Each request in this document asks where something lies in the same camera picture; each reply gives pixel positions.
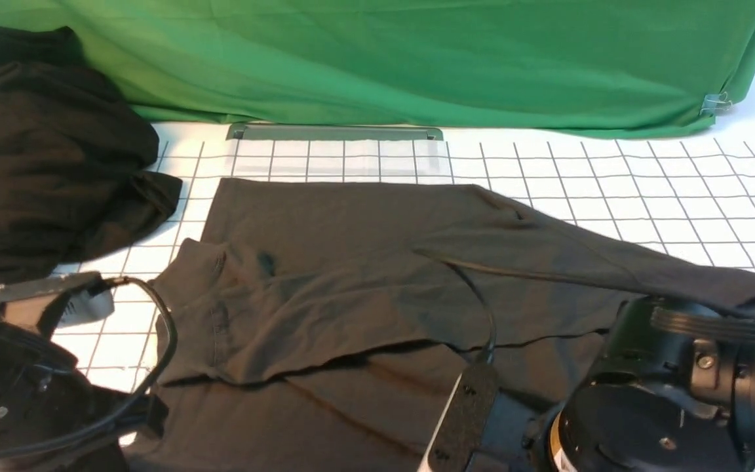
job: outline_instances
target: black t-shirt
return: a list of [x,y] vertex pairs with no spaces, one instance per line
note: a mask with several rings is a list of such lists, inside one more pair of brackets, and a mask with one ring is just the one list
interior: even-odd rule
[[478,186],[222,180],[201,242],[186,240],[155,281],[179,349],[156,389],[166,437],[129,448],[132,468],[415,470],[488,339],[473,293],[415,248],[637,288],[471,274],[495,313],[504,386],[551,403],[590,366],[621,302],[755,301],[755,274],[608,239]]

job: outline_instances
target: gray bracket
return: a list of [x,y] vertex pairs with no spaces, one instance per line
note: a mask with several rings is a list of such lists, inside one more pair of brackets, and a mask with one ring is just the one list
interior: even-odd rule
[[227,140],[275,141],[443,141],[438,128],[382,126],[300,126],[235,123]]

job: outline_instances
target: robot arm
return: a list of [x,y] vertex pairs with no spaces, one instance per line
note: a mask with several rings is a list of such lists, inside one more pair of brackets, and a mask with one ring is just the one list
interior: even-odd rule
[[144,395],[147,380],[133,394],[92,385],[51,342],[66,315],[111,313],[111,287],[129,281],[92,272],[0,287],[0,470],[126,470],[118,437],[162,434],[167,409]]

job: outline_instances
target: white grid surface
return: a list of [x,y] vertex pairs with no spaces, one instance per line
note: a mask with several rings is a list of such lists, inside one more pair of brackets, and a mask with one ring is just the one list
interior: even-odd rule
[[[755,271],[755,142],[448,140],[163,143],[154,167],[185,185],[176,214],[137,245],[57,272],[149,280],[198,239],[222,177],[270,182],[476,184],[579,227],[696,264]],[[137,287],[107,320],[54,341],[97,385],[131,391],[155,364],[155,306]]]

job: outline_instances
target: green cloth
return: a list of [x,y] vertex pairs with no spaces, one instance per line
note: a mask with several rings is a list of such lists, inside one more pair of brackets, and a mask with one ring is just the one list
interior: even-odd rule
[[685,135],[744,98],[755,0],[0,0],[147,119]]

